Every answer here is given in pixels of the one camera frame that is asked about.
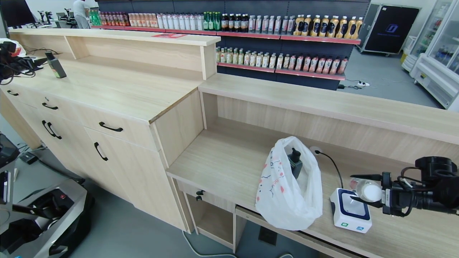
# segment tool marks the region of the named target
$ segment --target person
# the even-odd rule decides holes
[[[86,17],[89,15],[89,8],[84,0],[76,0],[73,3],[73,14],[77,21],[78,28],[90,28]]]

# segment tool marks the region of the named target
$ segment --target glass door fridge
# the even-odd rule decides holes
[[[410,72],[445,109],[459,112],[459,5],[454,1],[425,53]]]
[[[435,4],[433,11],[425,22],[418,38],[412,48],[410,54],[405,58],[402,67],[411,72],[419,55],[425,53],[430,43],[432,42],[437,30],[440,28],[443,20],[447,18],[447,14],[457,0],[438,0]]]

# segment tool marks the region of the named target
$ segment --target gray floor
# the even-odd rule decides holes
[[[399,57],[360,54],[354,50],[346,70],[347,77],[351,80],[368,82],[371,87],[343,91],[439,107],[427,92],[413,84],[413,80],[401,69],[399,59]],[[343,84],[355,85],[356,83],[345,81]],[[22,142],[2,116],[0,116],[0,131],[14,143]],[[47,163],[62,169],[58,161],[47,153],[48,150],[38,152]],[[39,163],[27,165],[18,161],[17,167],[20,173],[14,189],[16,201],[36,189],[51,186],[65,179]],[[74,252],[73,258],[197,257],[189,249],[179,229],[135,209],[131,204],[90,182],[85,185],[96,198],[92,211],[93,224],[90,234]],[[316,251],[282,236],[278,236],[275,247],[259,242],[258,231],[259,226],[247,223],[236,253],[238,257],[276,258],[286,252],[293,254],[295,258],[318,256]],[[203,235],[192,234],[188,237],[192,245],[203,254],[231,252],[225,246]]]

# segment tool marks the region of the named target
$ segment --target drawer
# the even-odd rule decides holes
[[[196,192],[198,191],[201,191],[201,189],[197,188],[197,187],[194,187],[192,185],[189,185],[189,184],[185,184],[183,182],[180,182],[180,181],[177,181],[177,184],[179,185],[179,189],[184,192],[184,193],[187,193],[191,196],[197,196]],[[202,197],[202,200],[205,201],[205,202],[208,202],[212,205],[215,205],[219,208],[222,208],[226,211],[229,211],[231,213],[234,213],[234,210],[235,210],[235,204],[232,203],[232,202],[229,202],[221,197],[218,197],[218,196],[215,196],[209,192],[204,192],[203,195],[201,195]]]
[[[27,93],[30,90],[14,84],[2,85],[1,90],[8,99],[31,105],[31,103],[29,103],[30,101]]]
[[[40,111],[49,112],[70,121],[78,121],[78,116],[73,109],[71,101],[35,90],[28,92],[28,99],[30,101],[29,105],[36,107]]]
[[[150,131],[150,124],[134,118],[108,112],[82,104],[75,104],[75,111],[84,126],[140,145],[149,150],[158,151]]]

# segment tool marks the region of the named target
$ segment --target black drawer handle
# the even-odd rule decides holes
[[[105,123],[104,123],[104,122],[100,122],[99,125],[100,125],[101,127],[103,127],[103,128],[107,128],[107,129],[110,129],[110,130],[115,131],[115,132],[121,132],[121,131],[123,130],[123,128],[121,128],[121,127],[118,128],[118,129],[113,129],[113,128],[107,127],[107,126],[105,126]]]
[[[48,106],[45,102],[43,102],[41,105],[44,106],[44,107],[47,107],[49,109],[52,109],[52,110],[58,109],[58,107],[50,107],[50,106]]]
[[[48,122],[48,127],[50,128],[51,132],[53,132],[53,134],[54,134],[54,136],[55,136],[56,138],[58,138],[58,139],[60,139],[60,140],[61,140],[61,139],[62,139],[62,137],[60,137],[60,136],[56,135],[56,133],[55,133],[55,132],[53,131],[53,129],[51,128],[51,126],[52,126],[51,122]]]
[[[7,90],[6,92],[8,92],[10,95],[13,95],[13,96],[19,96],[19,93],[11,93],[11,90]]]
[[[101,154],[101,152],[99,151],[99,148],[98,148],[98,147],[99,147],[99,143],[98,143],[98,142],[95,142],[95,143],[94,143],[94,148],[97,150],[97,153],[99,154],[99,156],[100,156],[103,160],[107,161],[108,158],[102,156],[102,154]]]
[[[45,121],[45,120],[41,121],[41,123],[43,124],[43,127],[46,129],[46,131],[48,131],[48,133],[49,133],[51,136],[56,137],[56,135],[55,135],[54,133],[50,132],[50,131],[48,130],[48,128],[46,127],[46,121]]]

